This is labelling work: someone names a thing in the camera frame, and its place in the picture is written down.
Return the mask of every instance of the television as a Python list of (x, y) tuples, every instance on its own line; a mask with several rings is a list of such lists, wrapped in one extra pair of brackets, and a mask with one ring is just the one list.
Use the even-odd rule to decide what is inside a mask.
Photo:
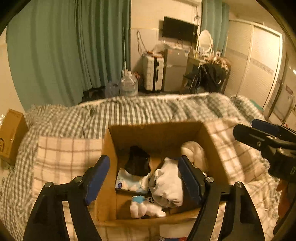
[(197, 26), (178, 19), (164, 17), (163, 37), (195, 42)]

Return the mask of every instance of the white suitcase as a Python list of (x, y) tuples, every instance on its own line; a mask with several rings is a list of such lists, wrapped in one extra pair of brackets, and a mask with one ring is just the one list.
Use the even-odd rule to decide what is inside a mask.
[(146, 55), (143, 61), (144, 87), (148, 91), (159, 91), (163, 84), (163, 57)]

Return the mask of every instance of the rolled white cloth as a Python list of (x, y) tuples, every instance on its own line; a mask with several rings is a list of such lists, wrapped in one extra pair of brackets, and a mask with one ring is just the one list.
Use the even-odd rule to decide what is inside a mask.
[(149, 189), (154, 200), (162, 207), (179, 207), (183, 204), (183, 188), (178, 161), (164, 159), (149, 181)]
[(202, 172), (207, 173), (207, 160), (203, 148), (195, 141), (185, 142), (181, 146), (181, 154), (186, 155), (194, 167), (198, 167)]

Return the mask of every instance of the brown cardboard box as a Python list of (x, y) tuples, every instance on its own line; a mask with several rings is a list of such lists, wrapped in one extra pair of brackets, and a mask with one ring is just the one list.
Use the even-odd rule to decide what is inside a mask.
[(199, 208), (192, 205), (184, 192), (184, 204), (179, 210), (171, 210), (164, 218), (132, 219), (129, 192), (116, 191), (115, 180), (119, 168), (124, 168), (131, 146), (137, 145), (150, 155), (150, 167), (154, 171), (165, 157), (181, 155), (181, 145), (196, 141), (204, 149), (208, 164), (208, 175), (216, 182), (227, 184), (224, 167), (213, 141), (202, 122), (173, 122), (133, 126), (110, 126), (106, 131), (102, 154), (110, 157), (110, 170), (95, 201), (95, 219), (101, 226), (151, 226), (174, 224), (196, 217)]
[(21, 112), (9, 109), (0, 128), (0, 157), (10, 165), (15, 164), (17, 151), (27, 133), (25, 117)]

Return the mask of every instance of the ceiling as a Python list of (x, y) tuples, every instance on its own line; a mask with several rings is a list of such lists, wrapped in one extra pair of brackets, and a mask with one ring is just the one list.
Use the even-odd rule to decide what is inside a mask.
[(272, 15), (266, 11), (256, 0), (222, 0), (230, 6), (232, 12), (237, 18), (248, 21), (263, 23), (270, 28), (277, 28), (279, 25)]

